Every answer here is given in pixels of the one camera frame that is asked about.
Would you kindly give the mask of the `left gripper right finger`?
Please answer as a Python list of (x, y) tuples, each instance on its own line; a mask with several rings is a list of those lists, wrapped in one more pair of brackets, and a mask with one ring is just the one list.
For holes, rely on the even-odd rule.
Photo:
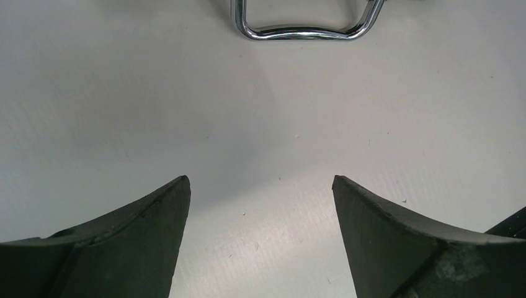
[(525, 239), (439, 222), (345, 176), (332, 191), (358, 297), (525, 296)]

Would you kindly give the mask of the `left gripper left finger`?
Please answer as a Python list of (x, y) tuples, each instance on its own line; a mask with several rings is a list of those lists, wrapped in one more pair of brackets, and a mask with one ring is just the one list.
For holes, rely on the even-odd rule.
[(190, 195), (180, 176), (50, 237), (1, 243), (1, 296), (167, 297)]

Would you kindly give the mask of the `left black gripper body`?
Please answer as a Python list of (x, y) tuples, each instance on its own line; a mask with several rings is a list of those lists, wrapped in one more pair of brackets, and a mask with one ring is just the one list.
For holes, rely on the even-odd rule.
[(490, 228), (487, 234), (501, 237), (525, 239), (526, 207)]

